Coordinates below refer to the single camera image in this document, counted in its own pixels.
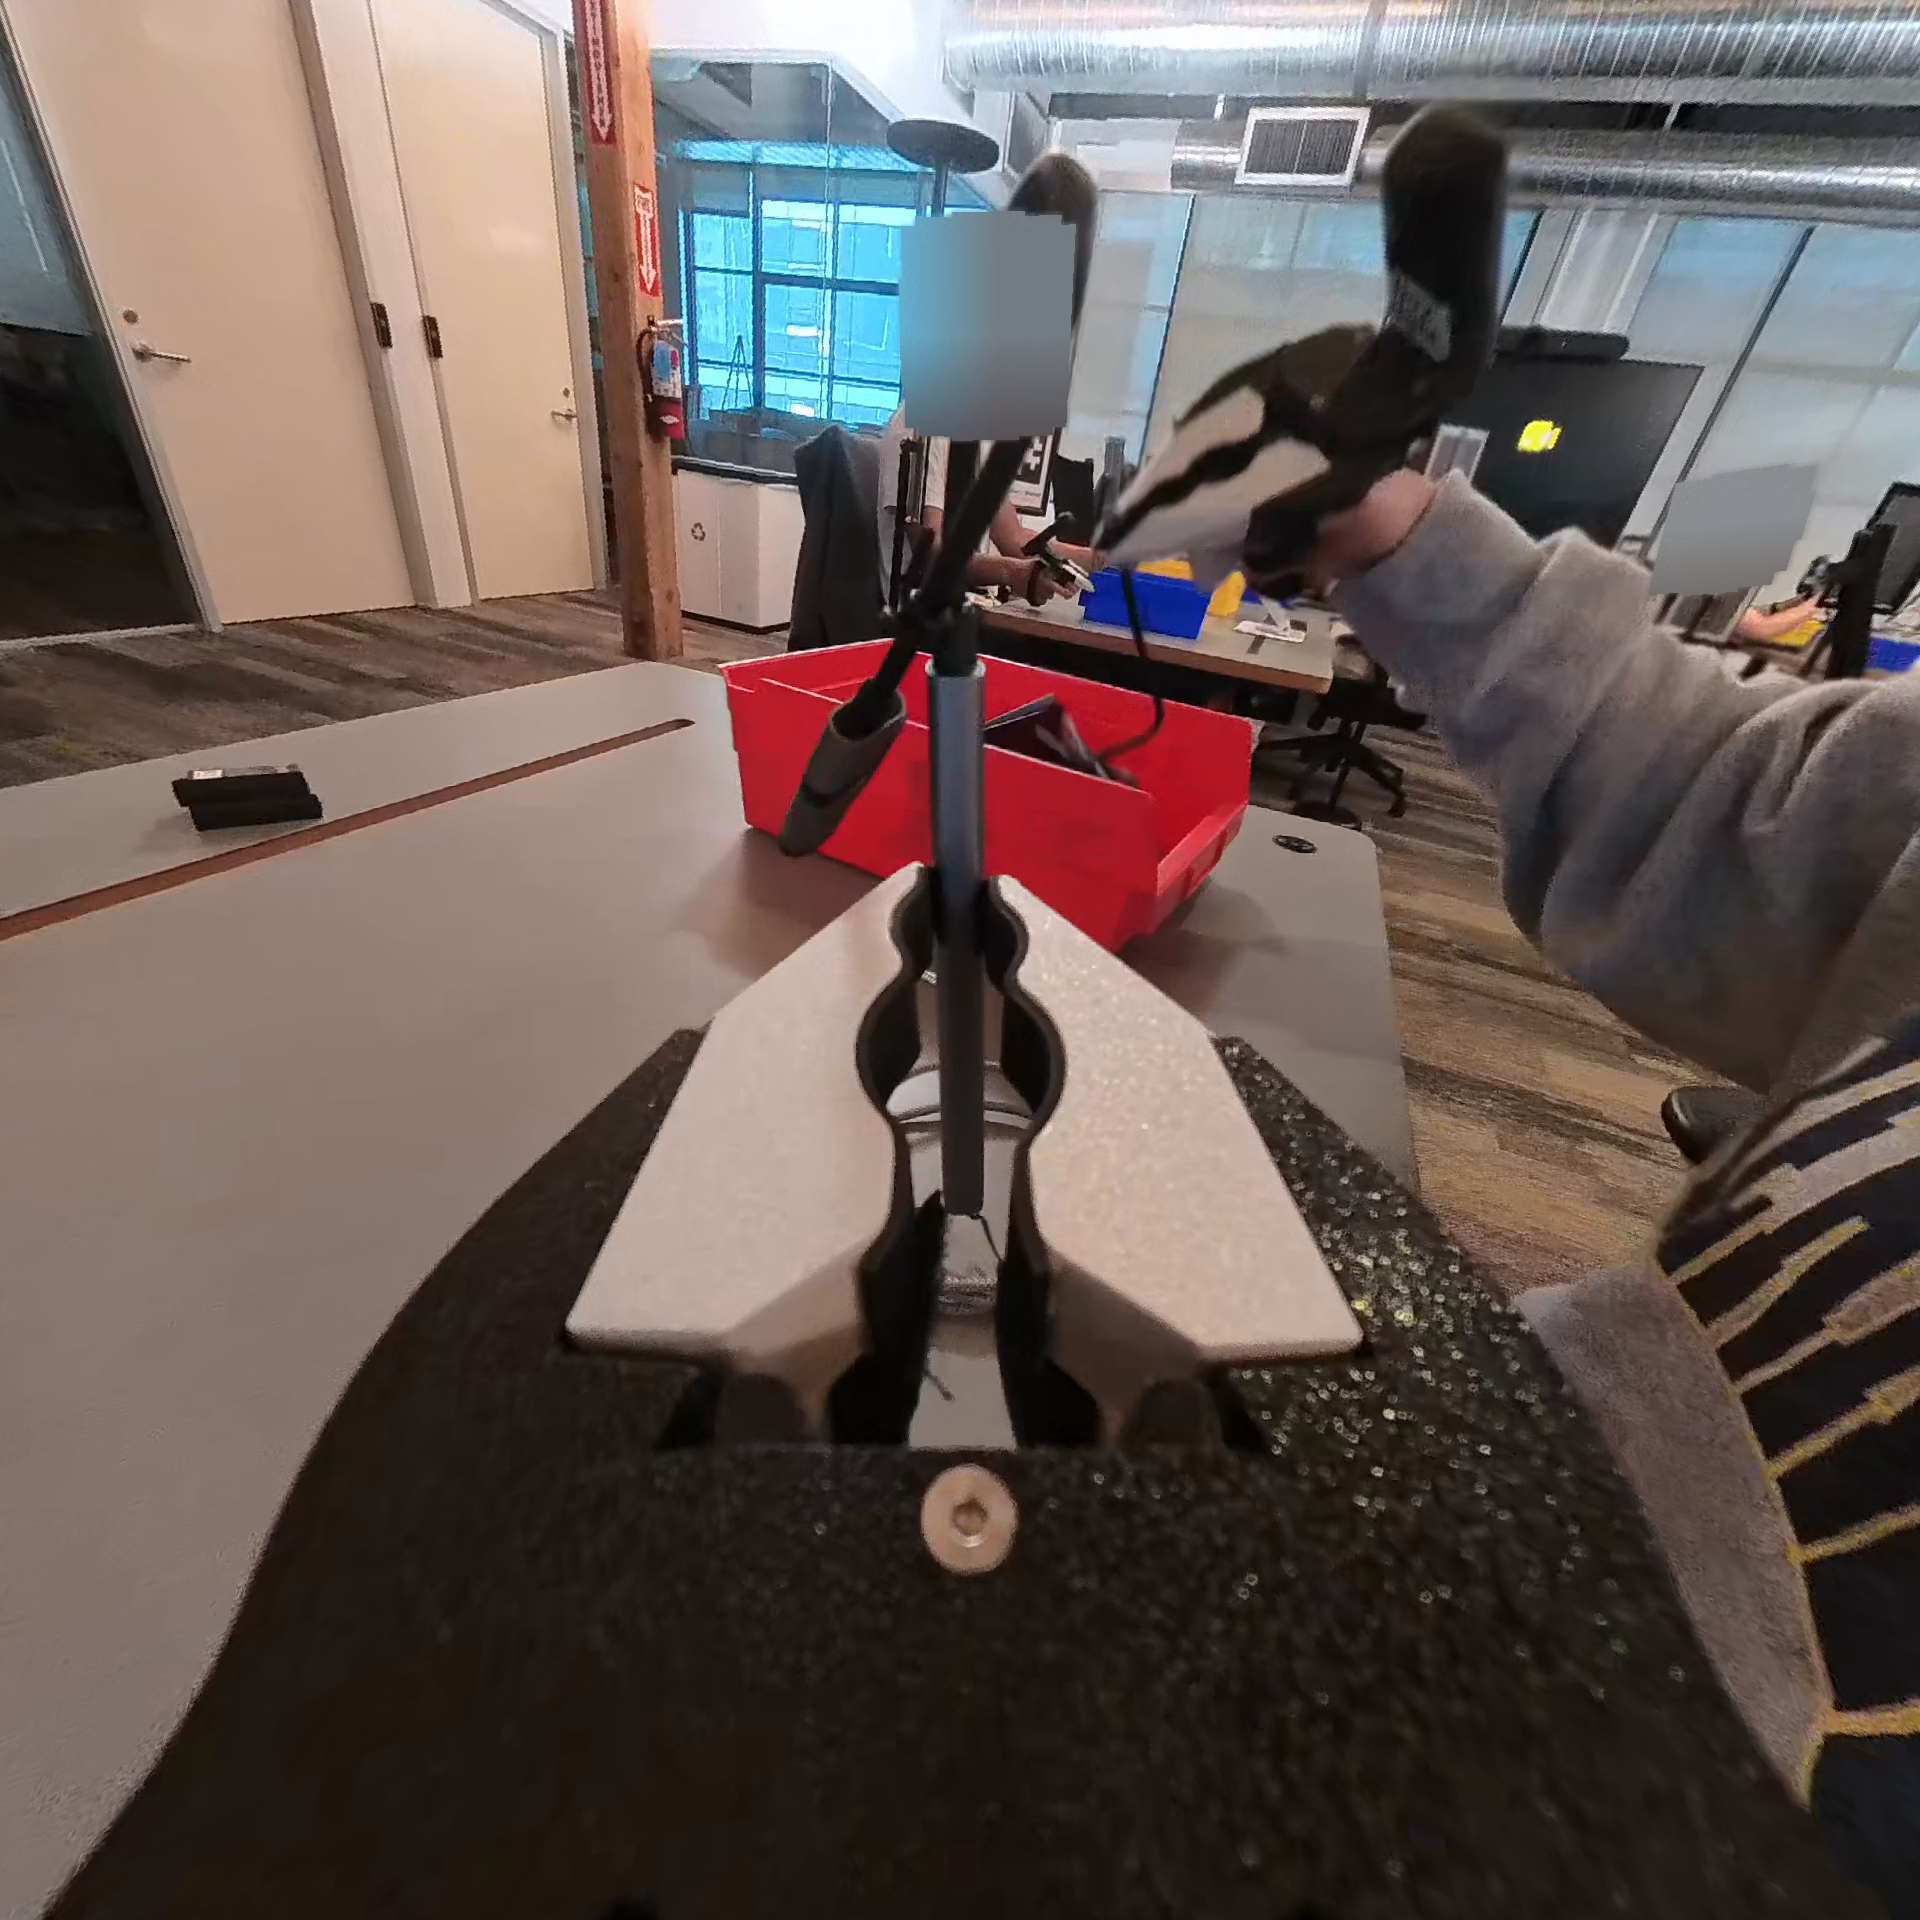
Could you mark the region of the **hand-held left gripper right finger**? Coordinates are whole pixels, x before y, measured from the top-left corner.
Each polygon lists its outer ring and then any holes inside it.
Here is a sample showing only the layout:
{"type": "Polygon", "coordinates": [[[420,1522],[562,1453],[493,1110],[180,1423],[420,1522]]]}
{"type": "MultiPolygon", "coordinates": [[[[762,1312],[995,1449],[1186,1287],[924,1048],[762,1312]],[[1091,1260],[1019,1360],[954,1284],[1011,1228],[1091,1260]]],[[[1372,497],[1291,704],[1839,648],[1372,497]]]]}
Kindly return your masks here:
{"type": "Polygon", "coordinates": [[[1019,1447],[1115,1447],[1153,1386],[1339,1360],[1363,1324],[1213,1031],[1017,877],[981,893],[1029,1110],[995,1358],[1019,1447]]]}

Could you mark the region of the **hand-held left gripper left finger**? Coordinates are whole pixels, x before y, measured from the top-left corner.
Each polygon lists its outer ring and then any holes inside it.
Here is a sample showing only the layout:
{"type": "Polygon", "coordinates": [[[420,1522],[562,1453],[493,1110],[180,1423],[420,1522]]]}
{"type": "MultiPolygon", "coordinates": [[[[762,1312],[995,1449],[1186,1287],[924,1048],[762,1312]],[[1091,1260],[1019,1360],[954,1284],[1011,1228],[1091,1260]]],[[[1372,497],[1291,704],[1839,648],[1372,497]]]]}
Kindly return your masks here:
{"type": "Polygon", "coordinates": [[[568,1309],[577,1348],[774,1379],[802,1432],[904,1443],[940,1284],[887,1098],[920,1057],[933,871],[879,880],[709,1021],[568,1309]]]}

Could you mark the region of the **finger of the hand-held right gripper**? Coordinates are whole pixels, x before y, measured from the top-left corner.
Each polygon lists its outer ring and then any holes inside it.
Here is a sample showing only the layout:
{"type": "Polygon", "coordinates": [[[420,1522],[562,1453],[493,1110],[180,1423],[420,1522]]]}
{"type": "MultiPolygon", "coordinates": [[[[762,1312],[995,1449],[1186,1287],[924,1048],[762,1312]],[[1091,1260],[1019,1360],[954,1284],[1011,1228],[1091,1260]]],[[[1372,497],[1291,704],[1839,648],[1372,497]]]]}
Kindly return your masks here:
{"type": "Polygon", "coordinates": [[[1186,460],[1219,445],[1256,442],[1270,423],[1316,419],[1363,356],[1363,332],[1307,332],[1214,375],[1150,448],[1186,460]]]}
{"type": "Polygon", "coordinates": [[[1101,509],[1091,545],[1103,559],[1233,553],[1256,507],[1330,467],[1327,451],[1286,430],[1233,442],[1182,430],[1101,509]]]}

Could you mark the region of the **red plastic storage bin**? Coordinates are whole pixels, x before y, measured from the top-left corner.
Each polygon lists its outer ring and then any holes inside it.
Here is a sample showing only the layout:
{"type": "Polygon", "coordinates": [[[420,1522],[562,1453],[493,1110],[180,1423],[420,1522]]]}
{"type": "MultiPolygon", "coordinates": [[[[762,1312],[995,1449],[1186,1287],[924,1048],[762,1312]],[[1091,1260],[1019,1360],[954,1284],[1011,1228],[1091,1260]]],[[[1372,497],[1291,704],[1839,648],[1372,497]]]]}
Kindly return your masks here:
{"type": "MultiPolygon", "coordinates": [[[[752,829],[778,836],[826,722],[881,661],[886,644],[824,647],[723,668],[752,829]]],[[[837,863],[891,874],[931,857],[929,660],[904,674],[904,727],[824,842],[837,863]]],[[[1160,732],[1118,767],[1132,782],[987,746],[987,867],[1019,877],[1101,948],[1167,925],[1219,867],[1250,799],[1253,726],[1170,703],[1160,732]]]]}

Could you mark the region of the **person's right forearm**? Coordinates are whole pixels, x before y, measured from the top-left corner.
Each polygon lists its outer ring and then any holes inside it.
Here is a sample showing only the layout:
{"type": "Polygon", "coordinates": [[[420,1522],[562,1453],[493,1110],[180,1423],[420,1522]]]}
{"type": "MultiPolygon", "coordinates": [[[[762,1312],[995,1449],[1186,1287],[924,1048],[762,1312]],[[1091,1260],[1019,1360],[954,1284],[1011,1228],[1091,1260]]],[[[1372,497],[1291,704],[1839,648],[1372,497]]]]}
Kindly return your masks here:
{"type": "Polygon", "coordinates": [[[1673,1057],[1799,1089],[1917,1012],[1917,678],[1732,678],[1458,476],[1332,592],[1500,815],[1502,897],[1673,1057]]]}

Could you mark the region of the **white air vent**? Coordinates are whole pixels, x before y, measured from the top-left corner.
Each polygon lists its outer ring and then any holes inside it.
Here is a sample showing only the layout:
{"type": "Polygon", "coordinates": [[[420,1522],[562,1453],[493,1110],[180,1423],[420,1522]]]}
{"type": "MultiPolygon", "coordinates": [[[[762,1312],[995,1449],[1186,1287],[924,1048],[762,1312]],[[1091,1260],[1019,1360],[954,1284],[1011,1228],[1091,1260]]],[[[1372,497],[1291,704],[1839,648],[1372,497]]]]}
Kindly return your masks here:
{"type": "Polygon", "coordinates": [[[1233,163],[1241,188],[1339,188],[1363,165],[1372,106],[1365,103],[1262,103],[1248,106],[1233,163]]]}

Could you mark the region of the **grey office table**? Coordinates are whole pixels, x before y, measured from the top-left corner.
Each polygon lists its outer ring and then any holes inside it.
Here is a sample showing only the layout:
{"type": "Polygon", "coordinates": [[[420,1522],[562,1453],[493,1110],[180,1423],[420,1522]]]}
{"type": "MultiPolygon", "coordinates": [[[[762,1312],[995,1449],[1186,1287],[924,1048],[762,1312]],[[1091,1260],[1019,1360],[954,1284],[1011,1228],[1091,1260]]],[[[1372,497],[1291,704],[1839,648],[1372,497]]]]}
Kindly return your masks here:
{"type": "Polygon", "coordinates": [[[1320,620],[1303,636],[1241,632],[1233,620],[1205,616],[1194,636],[1143,632],[1138,648],[1122,620],[1089,620],[1081,599],[1056,596],[1045,606],[1024,596],[971,594],[983,648],[1011,660],[1034,654],[1078,678],[1119,681],[1127,666],[1191,674],[1205,686],[1327,692],[1335,678],[1332,624],[1320,620]]]}

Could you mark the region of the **dark flat item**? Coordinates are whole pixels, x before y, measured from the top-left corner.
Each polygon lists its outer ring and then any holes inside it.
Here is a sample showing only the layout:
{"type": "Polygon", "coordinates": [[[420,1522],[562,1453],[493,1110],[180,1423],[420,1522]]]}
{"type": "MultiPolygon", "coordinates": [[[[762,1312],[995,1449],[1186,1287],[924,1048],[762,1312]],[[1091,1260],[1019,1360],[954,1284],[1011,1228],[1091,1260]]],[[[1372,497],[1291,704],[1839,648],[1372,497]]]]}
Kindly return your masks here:
{"type": "Polygon", "coordinates": [[[1019,707],[991,719],[981,727],[981,741],[987,746],[1043,762],[1047,767],[1141,791],[1138,772],[1109,764],[1106,755],[1096,755],[1089,744],[1089,739],[1081,734],[1081,727],[1074,726],[1072,713],[1061,704],[1057,695],[1043,695],[1034,703],[1021,703],[1019,707]]]}

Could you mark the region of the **dark jacket on chair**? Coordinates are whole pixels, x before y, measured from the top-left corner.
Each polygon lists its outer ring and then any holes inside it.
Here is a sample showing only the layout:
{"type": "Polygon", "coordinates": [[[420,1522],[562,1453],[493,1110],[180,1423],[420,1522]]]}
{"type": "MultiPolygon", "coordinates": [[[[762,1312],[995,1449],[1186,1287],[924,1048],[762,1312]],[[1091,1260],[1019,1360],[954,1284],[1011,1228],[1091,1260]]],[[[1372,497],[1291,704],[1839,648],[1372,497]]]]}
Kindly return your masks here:
{"type": "Polygon", "coordinates": [[[793,452],[802,533],[793,566],[787,654],[881,636],[881,479],[899,470],[899,433],[826,423],[793,452]]]}

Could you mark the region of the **black floor lamp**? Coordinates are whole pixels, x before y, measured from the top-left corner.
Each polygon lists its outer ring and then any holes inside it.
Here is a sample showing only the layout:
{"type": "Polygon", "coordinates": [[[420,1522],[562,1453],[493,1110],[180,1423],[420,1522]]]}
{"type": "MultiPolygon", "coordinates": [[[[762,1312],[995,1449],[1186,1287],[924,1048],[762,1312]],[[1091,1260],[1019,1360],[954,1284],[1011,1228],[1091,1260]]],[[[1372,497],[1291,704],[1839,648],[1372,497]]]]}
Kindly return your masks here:
{"type": "Polygon", "coordinates": [[[947,211],[947,185],[954,177],[981,177],[999,165],[995,138],[973,123],[940,116],[891,122],[887,149],[931,172],[931,217],[947,211]]]}

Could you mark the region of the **white cabinet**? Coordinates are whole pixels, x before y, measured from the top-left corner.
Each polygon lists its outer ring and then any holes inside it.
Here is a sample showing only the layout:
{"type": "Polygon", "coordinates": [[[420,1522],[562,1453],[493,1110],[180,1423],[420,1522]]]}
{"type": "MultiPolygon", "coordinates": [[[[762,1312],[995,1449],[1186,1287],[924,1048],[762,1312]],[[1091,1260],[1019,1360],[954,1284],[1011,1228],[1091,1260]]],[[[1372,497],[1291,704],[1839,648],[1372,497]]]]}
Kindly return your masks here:
{"type": "Polygon", "coordinates": [[[675,463],[674,521],[690,616],[747,632],[790,624],[802,507],[790,476],[675,463]]]}

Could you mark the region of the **black battery pack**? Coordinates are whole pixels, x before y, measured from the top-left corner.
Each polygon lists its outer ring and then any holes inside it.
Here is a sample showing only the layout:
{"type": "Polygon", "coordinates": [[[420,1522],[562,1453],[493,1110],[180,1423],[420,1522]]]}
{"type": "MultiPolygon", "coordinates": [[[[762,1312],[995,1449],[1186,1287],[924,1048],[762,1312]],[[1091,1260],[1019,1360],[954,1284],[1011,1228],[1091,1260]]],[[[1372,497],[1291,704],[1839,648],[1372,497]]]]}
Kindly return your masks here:
{"type": "Polygon", "coordinates": [[[169,793],[198,836],[323,820],[323,799],[298,764],[194,767],[169,781],[169,793]]]}

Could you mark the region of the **white door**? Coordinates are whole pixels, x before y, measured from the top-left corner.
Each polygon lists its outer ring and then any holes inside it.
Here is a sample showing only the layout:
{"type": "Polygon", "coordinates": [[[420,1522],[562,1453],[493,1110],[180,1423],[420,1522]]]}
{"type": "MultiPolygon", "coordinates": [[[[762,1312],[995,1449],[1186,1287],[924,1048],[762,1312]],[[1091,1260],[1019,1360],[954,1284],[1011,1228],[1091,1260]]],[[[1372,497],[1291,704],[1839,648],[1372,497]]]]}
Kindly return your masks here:
{"type": "Polygon", "coordinates": [[[3,2],[190,585],[415,599],[290,2],[3,2]]]}
{"type": "Polygon", "coordinates": [[[592,587],[557,39],[505,2],[368,12],[466,587],[592,587]]]}

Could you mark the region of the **black wall screen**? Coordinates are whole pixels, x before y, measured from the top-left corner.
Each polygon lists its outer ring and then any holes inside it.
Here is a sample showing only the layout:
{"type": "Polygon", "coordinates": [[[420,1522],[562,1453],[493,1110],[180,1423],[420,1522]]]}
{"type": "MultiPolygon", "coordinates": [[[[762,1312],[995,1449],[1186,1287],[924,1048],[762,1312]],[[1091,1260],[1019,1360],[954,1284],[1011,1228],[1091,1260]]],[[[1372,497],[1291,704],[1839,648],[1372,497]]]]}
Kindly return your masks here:
{"type": "Polygon", "coordinates": [[[1482,433],[1473,486],[1529,535],[1627,533],[1703,366],[1643,360],[1622,332],[1502,327],[1473,395],[1448,419],[1482,433]]]}

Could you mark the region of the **wooden post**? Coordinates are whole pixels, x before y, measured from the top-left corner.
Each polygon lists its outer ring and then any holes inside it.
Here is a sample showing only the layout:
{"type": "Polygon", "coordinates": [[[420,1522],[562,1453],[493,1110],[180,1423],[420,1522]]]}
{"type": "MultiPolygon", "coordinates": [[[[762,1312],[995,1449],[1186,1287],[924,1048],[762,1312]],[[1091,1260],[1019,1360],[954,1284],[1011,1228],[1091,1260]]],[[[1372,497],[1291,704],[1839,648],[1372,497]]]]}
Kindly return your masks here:
{"type": "Polygon", "coordinates": [[[617,85],[617,143],[592,143],[586,115],[580,123],[621,639],[634,660],[675,661],[682,660],[682,596],[674,521],[674,451],[647,426],[638,375],[638,332],[647,321],[662,315],[662,301],[651,303],[639,296],[634,267],[634,184],[651,184],[660,201],[651,11],[647,2],[609,2],[609,26],[612,78],[617,85]]]}

